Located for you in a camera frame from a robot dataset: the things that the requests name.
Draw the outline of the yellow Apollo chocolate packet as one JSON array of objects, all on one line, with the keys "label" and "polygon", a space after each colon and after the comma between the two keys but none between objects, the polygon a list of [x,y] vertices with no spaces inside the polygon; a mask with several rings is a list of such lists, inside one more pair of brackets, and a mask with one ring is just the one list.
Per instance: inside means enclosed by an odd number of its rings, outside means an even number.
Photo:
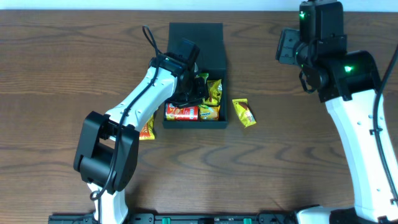
[{"label": "yellow Apollo chocolate packet", "polygon": [[222,79],[207,81],[208,98],[203,100],[203,103],[208,106],[218,106],[221,102],[223,87]]}]

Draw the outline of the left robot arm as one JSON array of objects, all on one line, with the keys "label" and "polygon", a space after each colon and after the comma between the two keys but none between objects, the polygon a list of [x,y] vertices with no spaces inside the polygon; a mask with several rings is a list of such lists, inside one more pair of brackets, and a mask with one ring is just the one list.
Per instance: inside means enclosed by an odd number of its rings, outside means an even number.
[{"label": "left robot arm", "polygon": [[176,108],[196,106],[206,84],[197,78],[199,47],[184,39],[166,53],[156,51],[144,79],[105,114],[92,111],[84,120],[73,168],[91,190],[95,223],[124,223],[124,189],[137,166],[139,133],[163,102]]}]

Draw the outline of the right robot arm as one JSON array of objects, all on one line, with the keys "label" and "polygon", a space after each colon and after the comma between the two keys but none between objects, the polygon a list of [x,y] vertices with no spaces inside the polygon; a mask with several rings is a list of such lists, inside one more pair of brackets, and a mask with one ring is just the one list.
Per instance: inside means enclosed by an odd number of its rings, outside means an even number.
[{"label": "right robot arm", "polygon": [[396,223],[397,159],[387,130],[383,91],[397,57],[380,76],[373,56],[347,50],[343,5],[304,1],[298,29],[280,35],[276,59],[300,67],[307,93],[317,93],[340,135],[354,190],[351,208],[300,209],[297,223]]}]

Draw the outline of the red Pringles can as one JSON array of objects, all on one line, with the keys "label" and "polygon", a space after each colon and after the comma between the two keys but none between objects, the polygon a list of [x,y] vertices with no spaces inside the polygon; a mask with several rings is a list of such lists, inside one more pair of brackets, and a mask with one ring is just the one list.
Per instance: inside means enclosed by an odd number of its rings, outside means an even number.
[{"label": "red Pringles can", "polygon": [[171,103],[165,104],[165,117],[168,121],[198,121],[198,106],[179,108]]}]

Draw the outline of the green wafer snack packet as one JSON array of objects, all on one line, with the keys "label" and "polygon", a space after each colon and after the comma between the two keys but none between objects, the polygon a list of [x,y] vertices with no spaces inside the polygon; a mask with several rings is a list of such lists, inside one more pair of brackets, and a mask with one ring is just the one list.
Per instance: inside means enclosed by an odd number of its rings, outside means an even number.
[{"label": "green wafer snack packet", "polygon": [[202,79],[204,79],[204,82],[207,81],[208,77],[209,77],[209,73],[199,73],[199,74],[197,75],[197,78],[202,78]]}]

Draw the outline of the yellow-orange biscuit packet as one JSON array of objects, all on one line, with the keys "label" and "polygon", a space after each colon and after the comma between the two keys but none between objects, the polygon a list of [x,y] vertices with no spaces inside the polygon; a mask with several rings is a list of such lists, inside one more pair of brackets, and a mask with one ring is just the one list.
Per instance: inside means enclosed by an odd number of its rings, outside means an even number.
[{"label": "yellow-orange biscuit packet", "polygon": [[220,106],[199,106],[199,117],[202,121],[217,121],[220,116]]}]

